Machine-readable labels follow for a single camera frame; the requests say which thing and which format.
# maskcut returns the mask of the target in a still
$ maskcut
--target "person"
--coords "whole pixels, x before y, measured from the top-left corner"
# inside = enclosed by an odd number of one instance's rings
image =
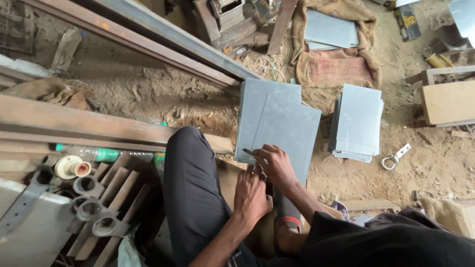
[[[163,196],[177,266],[475,265],[473,239],[448,232],[414,209],[404,209],[405,216],[383,214],[366,227],[334,218],[297,181],[284,151],[266,144],[255,152],[257,166],[239,173],[231,212],[203,134],[187,126],[170,138]],[[263,174],[276,187],[278,257],[271,259],[254,256],[243,243],[273,209]],[[300,212],[311,224],[308,234],[301,233]]]

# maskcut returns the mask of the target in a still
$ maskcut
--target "black box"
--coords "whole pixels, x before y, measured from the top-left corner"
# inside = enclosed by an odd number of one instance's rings
[[[415,40],[421,36],[412,4],[394,8],[394,16],[398,20],[399,29],[404,42]]]

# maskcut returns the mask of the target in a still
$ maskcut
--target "man's right hand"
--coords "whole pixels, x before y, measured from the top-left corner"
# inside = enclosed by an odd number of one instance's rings
[[[264,173],[281,192],[298,183],[289,155],[280,147],[264,144],[254,152],[257,164],[262,166]]]

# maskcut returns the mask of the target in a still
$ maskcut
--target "dust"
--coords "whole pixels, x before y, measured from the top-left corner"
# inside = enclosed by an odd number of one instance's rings
[[[382,118],[389,123],[381,126],[381,153],[373,157],[371,163],[343,160],[326,151],[328,140],[316,142],[307,177],[308,190],[323,202],[336,196],[341,200],[387,199],[400,207],[413,204],[413,190],[428,191],[436,197],[450,192],[461,199],[475,197],[475,194],[467,193],[467,187],[475,187],[473,141],[451,137],[450,128],[410,127],[420,110],[420,96],[413,94],[420,82],[408,85],[404,78],[430,68],[422,53],[436,36],[435,30],[453,22],[447,3],[423,0],[413,5],[422,36],[408,43],[402,42],[392,11],[369,0],[363,3],[378,16],[372,50],[383,71],[381,89],[385,105]],[[71,26],[40,11],[36,10],[36,13],[40,28],[37,53],[34,57],[21,58],[49,68],[59,37]],[[291,54],[289,32],[281,45],[281,53],[264,56],[266,45],[258,44],[250,52],[238,56],[236,61],[268,80],[284,81],[276,70],[262,67],[274,64],[289,82],[294,77],[294,68],[287,63]],[[468,58],[458,55],[454,64],[465,64],[470,60],[473,61],[470,55]],[[191,124],[205,133],[229,137],[235,143],[239,100],[92,33],[83,33],[83,41],[67,75],[95,88],[96,97],[111,115],[166,121],[174,127]],[[332,112],[341,91],[341,88],[307,88],[302,91],[302,99],[327,115]],[[402,157],[395,170],[384,170],[381,159],[407,143],[412,149]],[[221,158],[243,167],[232,161],[233,155]]]

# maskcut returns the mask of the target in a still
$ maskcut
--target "hand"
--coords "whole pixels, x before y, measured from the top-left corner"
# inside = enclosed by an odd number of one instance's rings
[[[289,155],[280,147],[264,144],[262,148],[256,149],[254,152],[256,152],[254,156],[256,163],[262,166],[264,173],[282,193],[297,182]]]
[[[273,208],[272,197],[266,195],[262,168],[257,166],[256,171],[252,173],[253,168],[253,165],[249,165],[246,171],[239,172],[234,196],[233,215],[242,218],[249,230]]]

